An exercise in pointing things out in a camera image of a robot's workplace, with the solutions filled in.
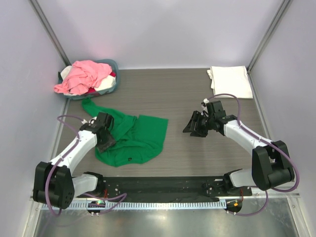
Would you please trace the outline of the green t-shirt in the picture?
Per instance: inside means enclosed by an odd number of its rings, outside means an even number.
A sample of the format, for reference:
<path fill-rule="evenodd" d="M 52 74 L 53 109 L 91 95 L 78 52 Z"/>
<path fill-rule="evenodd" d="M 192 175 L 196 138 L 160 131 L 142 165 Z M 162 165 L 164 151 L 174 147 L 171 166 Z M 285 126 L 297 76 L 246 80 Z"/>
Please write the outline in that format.
<path fill-rule="evenodd" d="M 116 141 L 115 145 L 103 152 L 95 149 L 95 156 L 101 162 L 114 167 L 132 163 L 144 164 L 162 152 L 168 119 L 128 115 L 115 109 L 97 106 L 91 99 L 84 99 L 81 105 L 92 117 L 104 112 L 114 118 L 110 133 Z"/>

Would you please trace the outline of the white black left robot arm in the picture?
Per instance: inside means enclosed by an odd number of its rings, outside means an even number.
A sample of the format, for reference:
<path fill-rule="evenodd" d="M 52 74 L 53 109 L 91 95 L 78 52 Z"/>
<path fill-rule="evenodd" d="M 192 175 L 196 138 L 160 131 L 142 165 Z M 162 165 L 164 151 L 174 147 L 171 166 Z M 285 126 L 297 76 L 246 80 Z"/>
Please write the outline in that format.
<path fill-rule="evenodd" d="M 72 142 L 55 158 L 36 166 L 33 201 L 46 204 L 49 209 L 66 209 L 73 198 L 102 194 L 105 184 L 101 174 L 88 171 L 75 177 L 73 172 L 90 150 L 104 152 L 116 144 L 111 134 L 114 121 L 112 115 L 99 112 L 89 121 L 81 119 L 79 129 L 71 127 L 75 133 Z"/>

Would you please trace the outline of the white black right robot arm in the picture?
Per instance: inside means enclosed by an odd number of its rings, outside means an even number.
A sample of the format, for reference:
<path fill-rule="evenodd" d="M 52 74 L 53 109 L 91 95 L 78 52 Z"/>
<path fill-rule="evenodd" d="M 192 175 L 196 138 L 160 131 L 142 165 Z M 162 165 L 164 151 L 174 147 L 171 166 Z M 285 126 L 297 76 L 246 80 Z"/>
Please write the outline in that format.
<path fill-rule="evenodd" d="M 263 191 L 292 182 L 293 165 L 289 161 L 287 146 L 282 141 L 273 142 L 248 129 L 234 115 L 227 115 L 220 101 L 202 103 L 203 111 L 194 111 L 183 129 L 192 137 L 206 137 L 214 130 L 232 139 L 251 155 L 251 168 L 224 174 L 226 189 L 255 186 Z"/>

